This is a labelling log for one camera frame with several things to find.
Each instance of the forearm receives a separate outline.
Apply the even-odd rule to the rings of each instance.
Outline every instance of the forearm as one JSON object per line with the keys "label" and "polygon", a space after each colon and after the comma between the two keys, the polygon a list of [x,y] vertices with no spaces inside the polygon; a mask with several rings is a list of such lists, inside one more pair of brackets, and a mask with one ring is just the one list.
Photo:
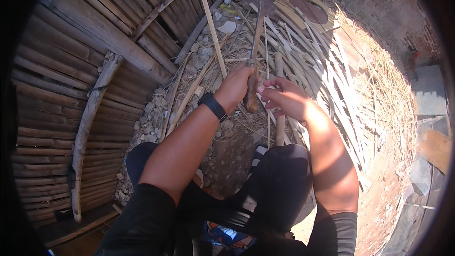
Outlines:
{"label": "forearm", "polygon": [[178,204],[212,141],[219,119],[204,104],[193,111],[149,157],[140,183],[154,185]]}
{"label": "forearm", "polygon": [[314,102],[309,103],[307,124],[314,194],[329,212],[357,212],[359,182],[335,124]]}

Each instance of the hand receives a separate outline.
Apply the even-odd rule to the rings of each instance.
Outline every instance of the hand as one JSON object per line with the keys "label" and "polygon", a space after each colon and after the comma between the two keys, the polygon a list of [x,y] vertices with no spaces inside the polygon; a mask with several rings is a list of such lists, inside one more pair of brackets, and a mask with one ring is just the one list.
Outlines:
{"label": "hand", "polygon": [[263,86],[258,87],[258,93],[262,95],[261,100],[268,102],[265,105],[266,109],[280,107],[280,110],[274,113],[275,117],[287,115],[297,121],[306,122],[309,109],[312,110],[316,106],[304,91],[283,77],[264,81]]}
{"label": "hand", "polygon": [[226,113],[231,113],[235,106],[242,101],[247,93],[248,77],[254,69],[247,67],[245,63],[238,64],[224,79],[220,88],[213,97],[224,108]]}

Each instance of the right hand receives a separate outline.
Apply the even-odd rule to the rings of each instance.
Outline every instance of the right hand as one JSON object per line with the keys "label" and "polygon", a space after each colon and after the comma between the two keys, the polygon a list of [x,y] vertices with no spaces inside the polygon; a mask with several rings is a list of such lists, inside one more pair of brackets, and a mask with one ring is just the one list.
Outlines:
{"label": "right hand", "polygon": [[280,110],[274,113],[276,118],[287,115],[297,121],[306,122],[310,110],[313,110],[316,105],[297,85],[283,77],[264,81],[257,92],[262,95],[261,100],[267,102],[266,109],[280,107]]}

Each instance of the black sleeve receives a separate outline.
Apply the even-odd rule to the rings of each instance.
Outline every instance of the black sleeve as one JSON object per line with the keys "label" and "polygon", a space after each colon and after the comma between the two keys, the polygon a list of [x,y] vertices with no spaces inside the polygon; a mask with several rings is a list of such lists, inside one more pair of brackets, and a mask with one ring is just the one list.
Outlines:
{"label": "black sleeve", "polygon": [[174,200],[166,192],[139,184],[95,255],[162,253],[174,225],[175,211]]}
{"label": "black sleeve", "polygon": [[312,255],[354,255],[357,214],[344,212],[314,224],[308,248]]}

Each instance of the printed shirt graphic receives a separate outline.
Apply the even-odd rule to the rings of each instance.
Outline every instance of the printed shirt graphic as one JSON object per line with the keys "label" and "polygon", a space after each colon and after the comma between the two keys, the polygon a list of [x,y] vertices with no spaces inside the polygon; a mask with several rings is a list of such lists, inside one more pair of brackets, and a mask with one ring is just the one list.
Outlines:
{"label": "printed shirt graphic", "polygon": [[205,241],[223,246],[234,255],[242,254],[256,242],[252,236],[211,221],[204,222],[202,236]]}

